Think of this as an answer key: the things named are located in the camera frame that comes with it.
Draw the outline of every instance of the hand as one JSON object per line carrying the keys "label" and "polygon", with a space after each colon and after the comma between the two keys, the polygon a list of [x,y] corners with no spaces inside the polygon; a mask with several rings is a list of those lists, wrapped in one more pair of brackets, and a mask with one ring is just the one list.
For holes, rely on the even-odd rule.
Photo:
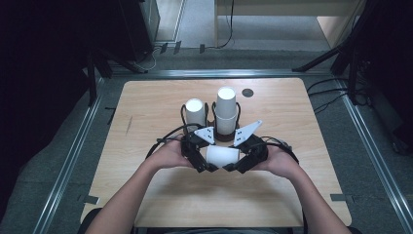
{"label": "hand", "polygon": [[253,171],[268,171],[276,176],[292,179],[296,172],[302,171],[294,159],[282,149],[268,145],[268,158],[252,168]]}
{"label": "hand", "polygon": [[182,136],[178,136],[176,140],[169,140],[146,159],[145,162],[151,163],[157,170],[175,167],[192,168],[192,164],[182,156],[180,144],[181,138]]}

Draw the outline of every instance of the black curtain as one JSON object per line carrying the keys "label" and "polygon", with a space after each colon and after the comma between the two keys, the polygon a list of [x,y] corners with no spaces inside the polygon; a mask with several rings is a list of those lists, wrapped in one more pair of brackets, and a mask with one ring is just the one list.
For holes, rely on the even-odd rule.
{"label": "black curtain", "polygon": [[1,217],[20,168],[51,142],[89,86],[86,48],[50,6],[0,3]]}

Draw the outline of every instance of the forearm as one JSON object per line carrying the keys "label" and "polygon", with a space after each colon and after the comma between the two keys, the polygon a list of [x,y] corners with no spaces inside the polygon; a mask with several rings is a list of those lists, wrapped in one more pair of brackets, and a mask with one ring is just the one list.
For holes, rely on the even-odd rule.
{"label": "forearm", "polygon": [[310,233],[350,233],[303,170],[296,172],[290,181],[300,199]]}
{"label": "forearm", "polygon": [[87,233],[130,233],[149,183],[158,169],[144,162],[96,216]]}

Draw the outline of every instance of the white cup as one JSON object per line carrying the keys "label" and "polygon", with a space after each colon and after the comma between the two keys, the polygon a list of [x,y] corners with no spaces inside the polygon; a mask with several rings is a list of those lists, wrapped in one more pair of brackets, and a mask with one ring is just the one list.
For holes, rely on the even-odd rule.
{"label": "white cup", "polygon": [[210,145],[206,149],[206,161],[218,168],[235,164],[240,160],[240,150],[216,145]]}
{"label": "white cup", "polygon": [[237,113],[236,93],[232,87],[221,87],[216,99],[215,114],[223,119],[230,119]]}
{"label": "white cup", "polygon": [[232,118],[224,119],[216,115],[216,131],[221,135],[233,133],[237,125],[237,116],[238,114],[235,114]]}
{"label": "white cup", "polygon": [[[189,99],[185,104],[186,124],[200,124],[206,126],[206,111],[204,104],[197,98]],[[188,132],[197,130],[198,127],[190,126]]]}

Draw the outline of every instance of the black gripper frame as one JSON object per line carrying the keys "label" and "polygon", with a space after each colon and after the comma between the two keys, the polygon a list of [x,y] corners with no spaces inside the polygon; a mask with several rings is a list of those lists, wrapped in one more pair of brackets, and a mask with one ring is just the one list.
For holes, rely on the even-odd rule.
{"label": "black gripper frame", "polygon": [[208,142],[206,142],[199,136],[196,136],[194,132],[188,133],[181,140],[182,155],[188,159],[188,161],[192,164],[192,166],[194,166],[198,173],[201,173],[204,170],[207,170],[211,173],[218,170],[215,165],[207,163],[200,152],[201,148],[208,145]]}
{"label": "black gripper frame", "polygon": [[228,172],[237,170],[241,174],[244,174],[246,171],[249,171],[268,158],[267,145],[265,145],[264,140],[256,135],[251,135],[248,140],[236,148],[240,149],[245,156],[236,164],[228,164],[227,166],[224,166],[223,169]]}

